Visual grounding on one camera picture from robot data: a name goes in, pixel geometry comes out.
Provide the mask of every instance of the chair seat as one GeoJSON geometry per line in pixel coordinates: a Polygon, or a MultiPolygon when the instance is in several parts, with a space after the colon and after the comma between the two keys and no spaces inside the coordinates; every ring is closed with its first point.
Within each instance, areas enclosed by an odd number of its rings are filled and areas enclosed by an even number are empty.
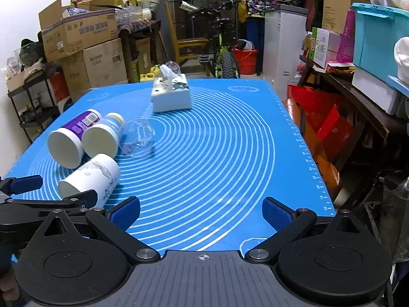
{"type": "Polygon", "coordinates": [[[179,39],[177,44],[180,47],[187,47],[187,46],[204,46],[209,40],[207,38],[188,38],[188,39],[179,39]]]}

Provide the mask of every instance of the blue mat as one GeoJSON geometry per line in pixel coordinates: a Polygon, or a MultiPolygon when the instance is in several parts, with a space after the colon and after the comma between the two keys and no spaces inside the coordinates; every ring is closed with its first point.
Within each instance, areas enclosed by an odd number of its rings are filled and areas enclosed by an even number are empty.
{"type": "Polygon", "coordinates": [[[86,109],[149,117],[149,157],[118,154],[121,179],[106,204],[135,195],[141,216],[128,232],[161,254],[176,250],[241,250],[275,233],[261,214],[274,197],[320,216],[334,210],[311,154],[265,81],[189,80],[192,109],[152,113],[151,82],[91,91],[61,115],[21,156],[8,176],[40,174],[41,190],[24,199],[59,199],[58,181],[72,170],[50,156],[48,134],[86,109]]]}

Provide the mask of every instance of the white concentric circle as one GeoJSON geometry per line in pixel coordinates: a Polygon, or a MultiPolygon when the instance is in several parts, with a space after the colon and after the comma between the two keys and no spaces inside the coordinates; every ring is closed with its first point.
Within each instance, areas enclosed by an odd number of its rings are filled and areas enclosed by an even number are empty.
{"type": "MultiPolygon", "coordinates": [[[[243,101],[197,87],[191,88],[192,110],[152,114],[149,90],[91,107],[116,111],[126,121],[143,116],[155,129],[150,156],[115,158],[121,179],[106,207],[135,195],[141,215],[129,233],[161,253],[204,250],[226,237],[263,197],[275,162],[271,130],[243,101]]],[[[58,199],[58,181],[71,172],[44,145],[29,169],[43,176],[44,188],[24,197],[58,199]]]]}

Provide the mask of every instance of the dark wooden table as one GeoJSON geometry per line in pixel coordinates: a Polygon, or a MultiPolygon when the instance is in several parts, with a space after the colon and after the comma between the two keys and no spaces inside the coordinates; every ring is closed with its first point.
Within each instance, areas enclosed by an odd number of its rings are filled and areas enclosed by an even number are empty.
{"type": "Polygon", "coordinates": [[[404,119],[386,114],[385,111],[371,99],[353,87],[351,82],[336,75],[318,72],[313,68],[315,65],[314,62],[304,56],[300,56],[300,59],[306,63],[307,69],[304,71],[299,85],[303,85],[305,80],[307,80],[312,73],[319,74],[322,80],[325,80],[326,83],[345,96],[356,111],[364,117],[363,122],[355,126],[354,133],[338,156],[335,166],[339,171],[341,171],[343,166],[347,163],[356,144],[363,139],[369,128],[372,127],[383,140],[380,151],[372,158],[373,162],[367,169],[367,172],[365,172],[364,178],[343,205],[343,208],[353,209],[363,201],[367,192],[373,186],[375,179],[378,177],[379,172],[384,168],[386,161],[391,158],[396,152],[396,149],[398,149],[403,142],[407,141],[407,122],[404,119]]]}

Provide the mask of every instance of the blue gripper pad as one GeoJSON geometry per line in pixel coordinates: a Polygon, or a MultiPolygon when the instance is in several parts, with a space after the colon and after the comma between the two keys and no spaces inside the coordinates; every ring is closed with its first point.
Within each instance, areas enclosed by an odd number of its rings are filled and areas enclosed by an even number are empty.
{"type": "Polygon", "coordinates": [[[107,212],[110,213],[110,222],[126,231],[139,218],[141,203],[139,198],[131,196],[107,212]]]}
{"type": "Polygon", "coordinates": [[[10,195],[31,192],[40,189],[41,187],[42,177],[39,175],[17,178],[10,184],[10,195]]]}
{"type": "Polygon", "coordinates": [[[263,200],[261,212],[263,214],[263,218],[276,231],[285,228],[297,217],[297,212],[280,203],[276,199],[273,199],[272,197],[266,197],[263,200]]]}

